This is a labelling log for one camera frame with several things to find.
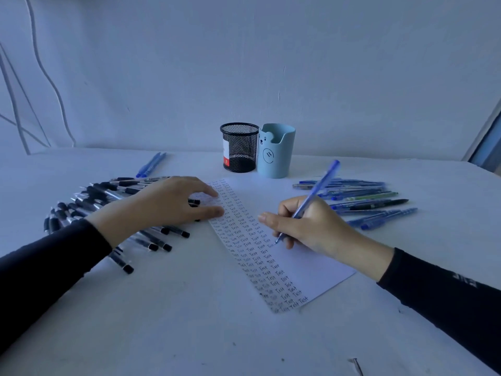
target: table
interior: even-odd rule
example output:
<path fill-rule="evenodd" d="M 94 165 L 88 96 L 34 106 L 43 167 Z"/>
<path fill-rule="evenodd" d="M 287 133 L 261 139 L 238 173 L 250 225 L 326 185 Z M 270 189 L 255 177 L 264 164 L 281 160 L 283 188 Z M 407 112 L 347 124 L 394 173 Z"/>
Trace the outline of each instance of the table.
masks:
<path fill-rule="evenodd" d="M 79 186 L 135 174 L 152 154 L 58 149 L 6 159 L 0 254 L 40 238 L 49 207 Z M 501 178 L 466 162 L 339 159 L 342 177 L 384 180 L 420 208 L 370 236 L 501 288 Z M 294 156 L 291 177 L 319 175 L 330 161 Z M 244 177 L 223 169 L 221 153 L 200 152 L 172 153 L 156 174 Z M 0 375 L 350 376 L 351 357 L 366 376 L 495 374 L 361 274 L 272 314 L 209 224 L 189 231 L 189 240 L 169 236 L 171 253 L 130 252 L 130 276 L 104 259 L 1 357 Z"/>

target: black mesh pen holder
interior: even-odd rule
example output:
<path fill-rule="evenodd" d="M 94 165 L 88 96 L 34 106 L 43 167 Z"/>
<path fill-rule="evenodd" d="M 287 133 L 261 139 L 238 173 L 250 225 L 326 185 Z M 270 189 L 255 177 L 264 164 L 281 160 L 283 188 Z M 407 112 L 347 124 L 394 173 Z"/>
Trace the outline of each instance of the black mesh pen holder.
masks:
<path fill-rule="evenodd" d="M 223 166 L 234 173 L 255 169 L 259 127 L 248 123 L 228 123 L 221 126 Z"/>

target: pen holder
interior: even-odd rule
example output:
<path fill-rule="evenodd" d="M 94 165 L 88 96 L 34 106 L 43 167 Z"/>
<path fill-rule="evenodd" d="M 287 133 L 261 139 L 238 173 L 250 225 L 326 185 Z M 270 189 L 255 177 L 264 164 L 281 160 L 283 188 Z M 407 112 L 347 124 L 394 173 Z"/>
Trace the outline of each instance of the pen holder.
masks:
<path fill-rule="evenodd" d="M 248 123 L 229 123 L 223 124 L 220 130 L 224 168 L 234 173 L 253 171 L 259 127 Z"/>
<path fill-rule="evenodd" d="M 258 136 L 258 173 L 267 178 L 289 174 L 296 129 L 285 124 L 265 124 Z"/>

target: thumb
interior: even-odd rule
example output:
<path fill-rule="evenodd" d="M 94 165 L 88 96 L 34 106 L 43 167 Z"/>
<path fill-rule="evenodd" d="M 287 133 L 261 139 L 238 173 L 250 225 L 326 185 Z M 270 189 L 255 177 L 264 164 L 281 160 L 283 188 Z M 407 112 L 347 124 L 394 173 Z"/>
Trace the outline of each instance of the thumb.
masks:
<path fill-rule="evenodd" d="M 262 213 L 258 216 L 258 220 L 277 232 L 283 232 L 293 238 L 300 239 L 300 219 L 286 218 L 272 213 Z"/>
<path fill-rule="evenodd" d="M 190 219 L 192 220 L 207 220 L 223 216 L 224 208 L 218 205 L 214 206 L 200 206 L 197 208 L 190 208 Z"/>

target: blue bear pen holder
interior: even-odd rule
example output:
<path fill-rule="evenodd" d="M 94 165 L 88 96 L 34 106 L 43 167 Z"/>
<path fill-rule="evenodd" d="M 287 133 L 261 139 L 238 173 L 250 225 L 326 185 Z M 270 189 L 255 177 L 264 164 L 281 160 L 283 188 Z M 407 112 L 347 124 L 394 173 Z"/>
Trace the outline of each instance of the blue bear pen holder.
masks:
<path fill-rule="evenodd" d="M 258 136 L 258 173 L 268 178 L 289 174 L 296 129 L 285 124 L 265 124 Z"/>

